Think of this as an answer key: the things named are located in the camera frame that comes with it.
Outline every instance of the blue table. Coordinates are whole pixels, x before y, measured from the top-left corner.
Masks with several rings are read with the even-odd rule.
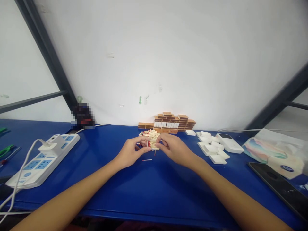
[[[0,120],[0,127],[12,132],[0,137],[0,148],[14,143],[22,146],[7,166],[0,169],[0,177],[16,173],[32,142],[64,134],[69,123]],[[34,210],[76,182],[87,177],[111,161],[126,139],[136,137],[141,130],[132,126],[101,126],[84,130],[81,139],[56,170],[40,186],[23,190],[16,196],[16,208]],[[228,133],[239,144],[244,134]],[[301,221],[263,181],[247,166],[255,162],[245,154],[232,154],[226,165],[214,165],[197,145],[196,136],[178,136],[198,156],[206,160],[222,176],[272,211],[293,229],[302,229]],[[31,158],[38,154],[33,151]],[[295,179],[297,185],[305,177]],[[104,216],[128,220],[192,225],[199,227],[239,229],[236,222],[215,197],[209,187],[191,170],[171,161],[162,151],[144,154],[136,163],[113,176],[80,212],[87,216]]]

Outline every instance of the white wall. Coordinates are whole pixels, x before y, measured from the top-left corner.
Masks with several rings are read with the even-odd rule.
[[[16,3],[0,1],[0,105],[59,91]],[[0,114],[0,118],[71,120],[62,96]]]
[[[308,89],[300,94],[293,102],[308,105]],[[287,106],[265,128],[290,131],[308,131],[308,111]],[[308,141],[308,133],[276,132]]]
[[[36,2],[98,123],[244,128],[308,60],[305,0]]]

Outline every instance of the metal frame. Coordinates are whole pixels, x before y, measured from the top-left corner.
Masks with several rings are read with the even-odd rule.
[[[69,109],[73,112],[74,107],[77,105],[77,100],[33,0],[15,0],[15,2],[29,27],[34,40],[36,41],[36,44],[39,47],[50,69],[50,72],[59,87],[60,92],[4,105],[0,107],[0,113],[41,102],[60,95],[63,95]]]
[[[26,100],[22,100],[16,103],[11,103],[11,104],[6,104],[3,106],[0,106],[0,113],[4,113],[4,112],[8,112],[8,111],[12,111],[21,107],[25,107],[31,104],[35,104],[41,101],[45,101],[54,97],[58,97],[61,95],[66,94],[66,91],[59,91],[59,92],[55,92],[55,93],[51,93],[48,95],[43,95],[43,96],[39,96],[39,97],[35,97],[35,98],[31,98],[31,99],[26,99]]]
[[[308,63],[245,129],[264,128],[287,106],[308,110],[307,105],[293,102],[293,100],[296,99],[296,97],[298,97],[306,88],[308,88]]]

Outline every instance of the power plug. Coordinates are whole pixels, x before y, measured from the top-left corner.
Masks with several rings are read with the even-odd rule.
[[[38,150],[45,156],[59,156],[63,153],[63,146],[65,145],[65,140],[62,136],[54,135],[47,142],[49,146],[42,145]]]

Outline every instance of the white cable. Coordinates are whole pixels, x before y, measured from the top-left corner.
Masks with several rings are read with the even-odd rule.
[[[306,133],[308,131],[290,131],[290,130],[282,130],[282,129],[267,129],[267,130],[271,130],[271,131],[282,131],[282,132],[303,132],[303,133]],[[249,131],[261,131],[261,129],[247,129],[247,130],[236,130],[236,129],[221,129],[221,130],[218,130],[219,132],[222,132],[222,131],[238,131],[238,132],[249,132]]]
[[[31,211],[29,212],[0,212],[0,215],[17,215],[17,214],[28,214],[32,213]]]
[[[2,207],[12,198],[13,194],[11,194],[1,205],[0,205],[0,210]]]
[[[99,127],[99,126],[104,126],[104,125],[112,125],[112,124],[98,124],[98,125],[95,125],[95,127]],[[75,134],[78,134],[79,132],[83,131],[85,129],[80,129],[79,131],[77,131]]]
[[[35,141],[33,142],[33,144],[31,145],[31,147],[30,147],[30,149],[29,149],[29,151],[28,151],[28,153],[27,153],[27,155],[26,155],[25,161],[23,162],[23,164],[22,164],[22,166],[21,166],[21,168],[20,168],[20,170],[19,170],[17,182],[16,182],[16,185],[15,185],[15,187],[14,187],[14,191],[13,191],[12,195],[9,196],[9,197],[0,205],[0,207],[2,208],[2,207],[10,200],[10,198],[12,198],[11,206],[10,206],[9,210],[8,210],[7,212],[5,212],[5,215],[4,215],[4,217],[1,219],[0,224],[4,221],[4,219],[6,218],[7,215],[13,214],[13,213],[10,213],[10,211],[12,210],[12,208],[13,208],[13,206],[14,206],[15,195],[16,195],[16,193],[18,193],[18,192],[20,191],[20,189],[17,189],[17,186],[18,186],[18,182],[19,182],[19,179],[20,179],[20,176],[21,176],[21,171],[23,170],[23,168],[25,167],[26,163],[28,162],[30,153],[31,153],[32,149],[34,148],[35,144],[36,144],[38,141],[40,141],[43,145],[49,145],[49,144],[47,144],[47,143],[46,143],[44,140],[42,140],[42,139],[37,139],[37,140],[35,140]]]

